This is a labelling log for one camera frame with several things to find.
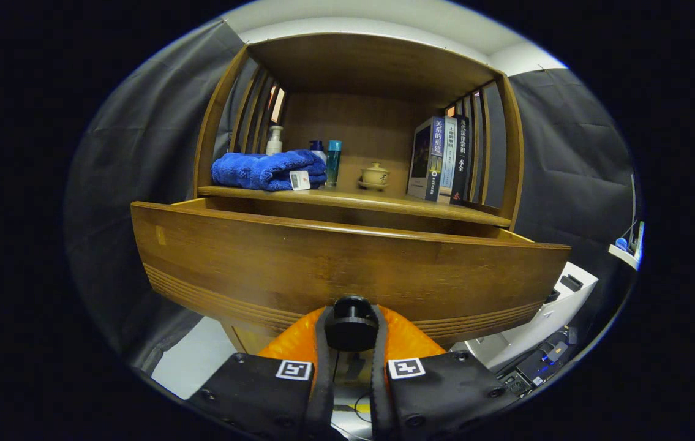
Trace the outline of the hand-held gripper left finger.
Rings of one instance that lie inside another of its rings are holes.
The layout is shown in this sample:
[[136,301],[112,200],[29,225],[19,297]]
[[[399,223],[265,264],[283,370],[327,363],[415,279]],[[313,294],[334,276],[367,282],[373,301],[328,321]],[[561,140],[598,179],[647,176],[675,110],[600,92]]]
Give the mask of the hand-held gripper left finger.
[[330,306],[300,318],[259,354],[237,352],[188,398],[230,440],[330,440],[334,390],[325,336]]

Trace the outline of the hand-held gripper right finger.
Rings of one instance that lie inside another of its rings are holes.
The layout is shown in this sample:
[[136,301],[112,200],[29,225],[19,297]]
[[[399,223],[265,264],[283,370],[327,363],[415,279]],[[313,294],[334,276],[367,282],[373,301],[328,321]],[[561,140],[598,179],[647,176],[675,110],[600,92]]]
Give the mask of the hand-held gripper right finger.
[[450,352],[397,312],[378,318],[370,420],[375,440],[477,440],[518,400],[467,350]]

